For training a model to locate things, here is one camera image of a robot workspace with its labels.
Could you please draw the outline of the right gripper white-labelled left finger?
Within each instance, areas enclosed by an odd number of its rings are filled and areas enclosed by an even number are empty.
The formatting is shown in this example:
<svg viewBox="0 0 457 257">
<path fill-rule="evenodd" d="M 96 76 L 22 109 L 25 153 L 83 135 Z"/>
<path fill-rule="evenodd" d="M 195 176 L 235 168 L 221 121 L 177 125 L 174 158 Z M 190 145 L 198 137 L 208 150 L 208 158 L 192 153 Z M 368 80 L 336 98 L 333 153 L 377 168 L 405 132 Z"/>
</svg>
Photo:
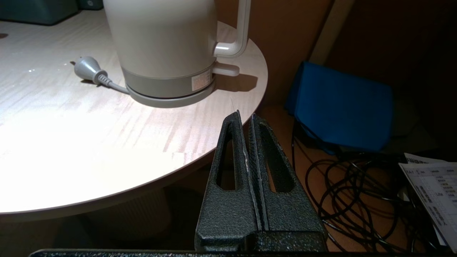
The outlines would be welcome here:
<svg viewBox="0 0 457 257">
<path fill-rule="evenodd" d="M 227 144 L 233 145 L 234 190 L 218 185 Z M 195 231 L 196 250 L 243 250 L 246 236 L 258 230 L 249 154 L 239 111 L 222 122 L 211 164 L 199 220 Z"/>
</svg>

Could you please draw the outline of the right gripper plain right finger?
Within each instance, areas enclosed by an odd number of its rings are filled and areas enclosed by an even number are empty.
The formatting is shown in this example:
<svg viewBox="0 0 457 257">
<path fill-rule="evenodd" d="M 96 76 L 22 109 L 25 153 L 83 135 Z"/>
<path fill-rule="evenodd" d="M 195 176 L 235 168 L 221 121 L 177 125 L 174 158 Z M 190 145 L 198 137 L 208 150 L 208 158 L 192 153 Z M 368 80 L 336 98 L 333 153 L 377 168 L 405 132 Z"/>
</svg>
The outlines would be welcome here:
<svg viewBox="0 0 457 257">
<path fill-rule="evenodd" d="M 249 180 L 256 250 L 327 250 L 327 232 L 271 126 L 252 115 Z"/>
</svg>

